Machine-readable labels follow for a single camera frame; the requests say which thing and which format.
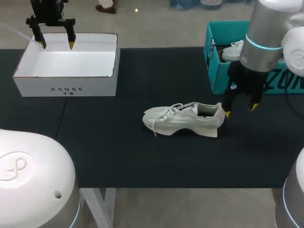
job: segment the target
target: shoelace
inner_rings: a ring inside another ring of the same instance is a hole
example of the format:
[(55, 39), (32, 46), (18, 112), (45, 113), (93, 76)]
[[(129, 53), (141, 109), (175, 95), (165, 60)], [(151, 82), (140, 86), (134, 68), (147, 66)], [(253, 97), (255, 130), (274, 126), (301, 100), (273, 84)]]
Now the shoelace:
[(152, 130), (153, 130), (153, 132), (154, 132), (154, 134), (155, 134), (155, 137), (157, 137), (157, 135), (156, 135), (156, 132), (155, 132), (155, 130), (154, 130), (154, 124), (157, 122), (157, 120), (159, 119), (159, 118), (161, 118), (161, 117), (163, 117), (163, 119), (164, 120), (166, 120), (167, 118), (167, 115), (169, 115), (169, 114), (174, 114), (174, 113), (176, 113), (177, 111), (178, 111), (178, 108), (180, 108), (181, 106), (182, 106), (183, 104), (181, 104), (181, 103), (177, 103), (177, 104), (175, 104), (175, 105), (171, 105), (166, 111), (163, 111), (163, 112), (161, 112), (161, 113), (159, 113), (156, 117), (155, 117), (155, 119), (154, 119), (154, 121), (153, 121), (153, 125), (152, 125)]
[(243, 40), (240, 40), (240, 41), (238, 41), (238, 42), (231, 43), (231, 46), (232, 46), (232, 47), (238, 47), (239, 50), (242, 50), (243, 44), (244, 44), (244, 41), (243, 41)]

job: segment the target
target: person's foot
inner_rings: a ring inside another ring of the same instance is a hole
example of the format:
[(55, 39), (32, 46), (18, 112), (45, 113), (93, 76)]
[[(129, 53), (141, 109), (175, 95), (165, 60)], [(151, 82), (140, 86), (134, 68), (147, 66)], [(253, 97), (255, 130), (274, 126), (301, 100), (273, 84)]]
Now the person's foot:
[(114, 5), (111, 6), (110, 8), (103, 8), (101, 5), (98, 5), (95, 7), (95, 9), (102, 13), (110, 13), (110, 14), (116, 13), (116, 9), (115, 9)]

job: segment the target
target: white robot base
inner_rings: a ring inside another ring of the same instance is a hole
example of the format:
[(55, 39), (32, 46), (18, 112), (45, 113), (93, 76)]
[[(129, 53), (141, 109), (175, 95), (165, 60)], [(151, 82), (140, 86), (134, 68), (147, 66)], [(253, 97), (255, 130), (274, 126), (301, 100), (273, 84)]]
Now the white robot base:
[(39, 134), (0, 130), (0, 228), (82, 228), (75, 168)]
[(282, 189), (275, 207), (277, 228), (304, 228), (304, 149)]

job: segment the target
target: shoe tongue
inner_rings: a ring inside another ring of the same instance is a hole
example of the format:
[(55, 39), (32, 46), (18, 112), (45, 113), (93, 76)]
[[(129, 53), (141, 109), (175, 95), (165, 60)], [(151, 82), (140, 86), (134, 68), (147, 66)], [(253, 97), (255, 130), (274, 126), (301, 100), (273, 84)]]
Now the shoe tongue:
[(199, 113), (199, 111), (198, 111), (198, 104), (191, 105), (190, 107), (187, 107), (187, 108), (185, 108), (184, 110), (189, 110), (189, 109), (192, 109), (192, 111), (193, 111), (196, 115)]

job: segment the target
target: teal shoe box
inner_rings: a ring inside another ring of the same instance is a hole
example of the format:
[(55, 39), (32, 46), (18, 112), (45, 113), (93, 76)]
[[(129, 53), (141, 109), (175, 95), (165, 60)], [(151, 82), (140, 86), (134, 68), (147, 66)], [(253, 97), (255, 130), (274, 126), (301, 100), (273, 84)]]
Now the teal shoe box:
[[(227, 75), (229, 63), (222, 63), (219, 59), (220, 50), (230, 47), (231, 43), (244, 40), (249, 21), (210, 21), (207, 27), (204, 57), (207, 71), (214, 94), (223, 94), (229, 83)], [(304, 93), (304, 78), (291, 73), (284, 61), (277, 64), (270, 72), (267, 94)]]

